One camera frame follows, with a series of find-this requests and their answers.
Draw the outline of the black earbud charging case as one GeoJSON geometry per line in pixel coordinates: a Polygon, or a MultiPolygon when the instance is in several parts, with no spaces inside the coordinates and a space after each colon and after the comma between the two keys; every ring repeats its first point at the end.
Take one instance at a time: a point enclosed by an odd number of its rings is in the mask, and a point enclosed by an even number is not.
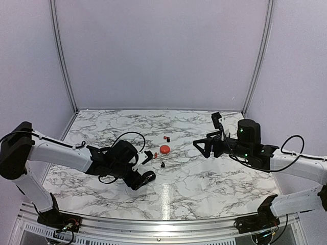
{"type": "Polygon", "coordinates": [[[153,171],[147,171],[144,174],[142,174],[143,180],[144,182],[148,183],[148,182],[152,182],[156,179],[156,174],[153,171]]]}

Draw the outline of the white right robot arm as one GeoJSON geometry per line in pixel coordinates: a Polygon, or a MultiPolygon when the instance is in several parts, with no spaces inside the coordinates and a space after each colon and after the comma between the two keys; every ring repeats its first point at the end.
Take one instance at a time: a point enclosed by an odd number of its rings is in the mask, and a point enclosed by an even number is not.
{"type": "Polygon", "coordinates": [[[319,187],[289,195],[271,195],[259,206],[253,224],[265,228],[273,218],[312,210],[326,210],[326,157],[306,156],[261,143],[261,126],[252,119],[238,121],[237,138],[226,134],[223,119],[213,118],[216,131],[195,140],[193,146],[205,157],[222,154],[241,165],[265,173],[285,173],[314,181],[319,187]]]}

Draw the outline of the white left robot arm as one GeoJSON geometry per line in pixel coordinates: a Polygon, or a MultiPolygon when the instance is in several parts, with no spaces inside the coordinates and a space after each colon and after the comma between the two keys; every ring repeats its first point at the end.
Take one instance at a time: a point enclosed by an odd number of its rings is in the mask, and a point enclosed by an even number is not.
{"type": "Polygon", "coordinates": [[[11,180],[53,227],[63,225],[64,215],[56,209],[54,198],[31,172],[29,162],[65,166],[99,179],[111,176],[123,180],[132,190],[138,190],[156,178],[151,170],[143,174],[138,172],[139,166],[152,158],[151,151],[137,150],[126,140],[116,140],[112,146],[104,148],[85,142],[69,145],[33,130],[27,121],[1,138],[1,176],[11,180]]]}

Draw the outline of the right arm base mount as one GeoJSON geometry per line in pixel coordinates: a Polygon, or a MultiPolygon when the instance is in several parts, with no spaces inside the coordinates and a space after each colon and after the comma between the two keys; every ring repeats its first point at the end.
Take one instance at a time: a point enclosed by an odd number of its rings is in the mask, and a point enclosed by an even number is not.
{"type": "Polygon", "coordinates": [[[279,218],[271,211],[272,201],[276,194],[268,196],[258,207],[257,213],[236,218],[234,227],[240,234],[255,232],[262,229],[276,227],[280,224],[279,218]]]}

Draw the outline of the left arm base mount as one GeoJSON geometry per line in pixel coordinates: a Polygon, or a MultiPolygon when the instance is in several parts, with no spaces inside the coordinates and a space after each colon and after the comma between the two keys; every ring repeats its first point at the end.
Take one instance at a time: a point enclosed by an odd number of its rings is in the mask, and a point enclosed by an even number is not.
{"type": "Polygon", "coordinates": [[[67,225],[72,224],[72,227],[68,227],[67,229],[73,231],[74,233],[79,232],[82,218],[78,215],[61,212],[54,195],[50,193],[50,196],[53,201],[51,210],[40,212],[37,210],[36,206],[34,206],[34,209],[38,214],[37,222],[52,228],[56,228],[60,231],[63,231],[63,228],[67,225]]]}

